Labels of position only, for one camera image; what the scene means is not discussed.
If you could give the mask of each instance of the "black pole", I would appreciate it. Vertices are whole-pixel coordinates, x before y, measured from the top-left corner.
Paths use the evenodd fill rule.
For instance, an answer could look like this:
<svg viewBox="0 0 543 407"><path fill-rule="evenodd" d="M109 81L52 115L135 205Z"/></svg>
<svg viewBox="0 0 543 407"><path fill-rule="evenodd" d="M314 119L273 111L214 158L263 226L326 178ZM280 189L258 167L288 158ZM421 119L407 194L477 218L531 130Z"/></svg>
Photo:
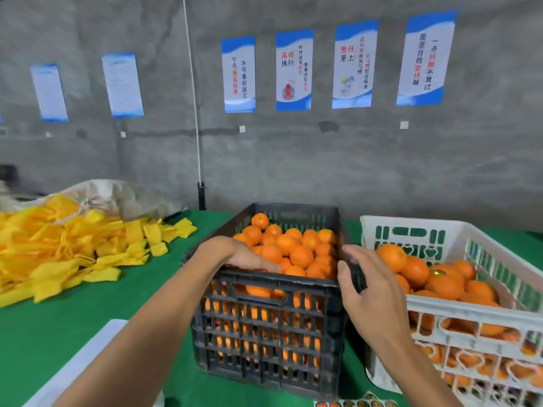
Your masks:
<svg viewBox="0 0 543 407"><path fill-rule="evenodd" d="M198 183L198 209L200 211L205 211L205 185L202 181Z"/></svg>

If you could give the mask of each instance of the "black plastic crate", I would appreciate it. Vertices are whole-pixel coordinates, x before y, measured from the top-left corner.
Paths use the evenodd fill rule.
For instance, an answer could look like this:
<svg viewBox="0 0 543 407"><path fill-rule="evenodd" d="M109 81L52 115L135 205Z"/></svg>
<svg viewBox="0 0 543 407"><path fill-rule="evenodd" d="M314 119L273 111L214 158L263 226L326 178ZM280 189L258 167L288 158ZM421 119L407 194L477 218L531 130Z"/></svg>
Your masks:
<svg viewBox="0 0 543 407"><path fill-rule="evenodd" d="M331 229L336 234L338 259L349 262L341 246L351 241L336 207L254 203L208 239L240 233L257 213L265 213L270 224L278 224L283 231ZM355 286L362 287L360 267L349 266ZM279 289L285 298L243 294L241 285ZM192 321L194 356L198 366L212 374L335 400L346 321L336 281L222 268Z"/></svg>

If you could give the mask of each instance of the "yellow foam net sleeve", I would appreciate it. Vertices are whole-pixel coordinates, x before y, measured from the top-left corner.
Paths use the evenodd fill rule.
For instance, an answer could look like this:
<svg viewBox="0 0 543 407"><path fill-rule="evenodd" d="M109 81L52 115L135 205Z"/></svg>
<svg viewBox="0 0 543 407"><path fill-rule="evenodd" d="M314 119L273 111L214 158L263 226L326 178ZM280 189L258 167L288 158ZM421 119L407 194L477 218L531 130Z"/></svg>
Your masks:
<svg viewBox="0 0 543 407"><path fill-rule="evenodd" d="M118 267L143 265L197 230L187 218L168 225L78 211L55 194L44 205L0 212L0 308L31 297L39 303L83 282L116 281Z"/></svg>

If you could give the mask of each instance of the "gray wall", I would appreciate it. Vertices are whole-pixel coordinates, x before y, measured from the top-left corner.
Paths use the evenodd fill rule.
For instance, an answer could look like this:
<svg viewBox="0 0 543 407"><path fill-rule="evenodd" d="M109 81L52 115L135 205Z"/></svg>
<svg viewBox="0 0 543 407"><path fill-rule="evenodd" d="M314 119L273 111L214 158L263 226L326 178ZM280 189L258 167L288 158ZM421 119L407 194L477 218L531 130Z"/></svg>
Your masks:
<svg viewBox="0 0 543 407"><path fill-rule="evenodd" d="M397 107L409 16L455 7L443 104ZM326 203L348 217L543 231L543 0L187 0L187 14L210 209ZM370 18L380 20L372 107L332 110L335 26ZM277 113L275 32L304 27L315 32L312 110ZM257 109L225 114L221 38L243 35L256 36ZM146 116L115 124L100 57L124 51L137 54ZM39 120L38 62L60 67L67 125ZM182 0L0 1L0 105L10 129L0 162L18 166L24 188L121 178L197 205Z"/></svg>

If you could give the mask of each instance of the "green tablecloth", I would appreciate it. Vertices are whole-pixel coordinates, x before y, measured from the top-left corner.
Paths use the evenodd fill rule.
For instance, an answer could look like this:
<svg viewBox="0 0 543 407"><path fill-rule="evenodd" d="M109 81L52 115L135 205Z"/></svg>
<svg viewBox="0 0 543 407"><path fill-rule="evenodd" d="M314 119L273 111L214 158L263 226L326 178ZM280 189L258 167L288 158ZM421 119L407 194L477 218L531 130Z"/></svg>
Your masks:
<svg viewBox="0 0 543 407"><path fill-rule="evenodd" d="M43 303L25 301L0 309L0 405L18 407L51 378L107 321L129 319L143 303L179 268L188 248L205 238L231 213L189 211L183 214L198 227L190 238L176 239L170 252L153 258L145 266L125 267L115 283L83 284ZM360 240L359 222L348 223L353 240ZM541 244L523 232L487 230L532 264L543 268L537 255ZM381 399L395 399L395 393L380 390L366 377L352 348L345 345L340 395L358 398L373 391ZM282 391L262 389L211 376L194 363L192 340L187 337L164 387L167 406L261 407L288 405L309 407L312 400Z"/></svg>

